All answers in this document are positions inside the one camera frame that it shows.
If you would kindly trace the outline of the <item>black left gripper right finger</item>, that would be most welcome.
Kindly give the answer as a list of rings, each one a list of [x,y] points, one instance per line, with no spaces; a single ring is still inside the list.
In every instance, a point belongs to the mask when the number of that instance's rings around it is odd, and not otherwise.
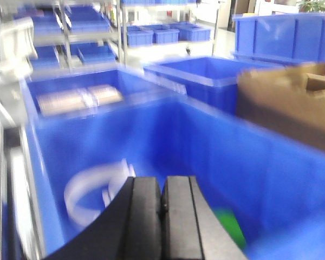
[[[163,259],[246,259],[194,176],[169,176],[162,193]]]

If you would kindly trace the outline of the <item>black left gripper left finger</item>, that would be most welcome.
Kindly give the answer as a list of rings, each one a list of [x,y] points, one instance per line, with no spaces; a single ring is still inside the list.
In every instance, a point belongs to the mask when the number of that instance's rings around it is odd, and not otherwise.
[[[161,259],[160,187],[129,177],[110,205],[47,259]]]

